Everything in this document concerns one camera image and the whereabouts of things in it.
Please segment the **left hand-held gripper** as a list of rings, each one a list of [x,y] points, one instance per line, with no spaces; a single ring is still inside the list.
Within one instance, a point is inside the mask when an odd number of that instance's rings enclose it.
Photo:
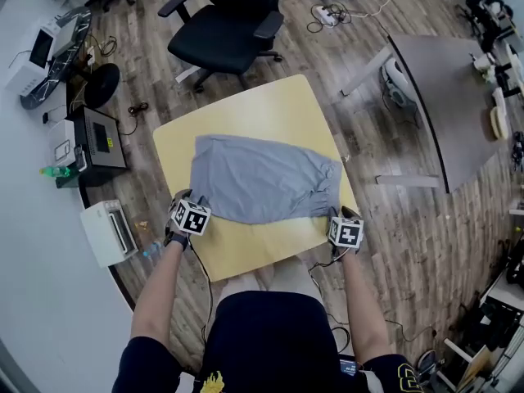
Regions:
[[[200,196],[197,202],[190,199],[192,189],[178,191],[172,200],[169,211],[174,211],[173,220],[178,228],[185,233],[201,236],[210,221],[211,209],[205,196]]]

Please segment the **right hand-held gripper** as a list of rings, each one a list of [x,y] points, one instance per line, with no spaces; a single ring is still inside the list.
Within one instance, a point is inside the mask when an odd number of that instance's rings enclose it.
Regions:
[[[360,215],[347,206],[338,209],[330,206],[327,211],[330,218],[327,240],[332,245],[332,260],[339,260],[348,251],[357,252],[364,236],[364,222]]]

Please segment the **person's left hand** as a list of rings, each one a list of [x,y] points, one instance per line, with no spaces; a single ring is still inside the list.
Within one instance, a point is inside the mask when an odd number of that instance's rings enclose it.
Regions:
[[[168,213],[168,221],[167,221],[167,224],[166,224],[166,232],[167,233],[177,233],[177,234],[179,234],[181,236],[186,237],[187,234],[184,231],[180,230],[178,228],[178,225],[173,220],[173,218],[172,218],[173,214],[174,214],[173,210]]]

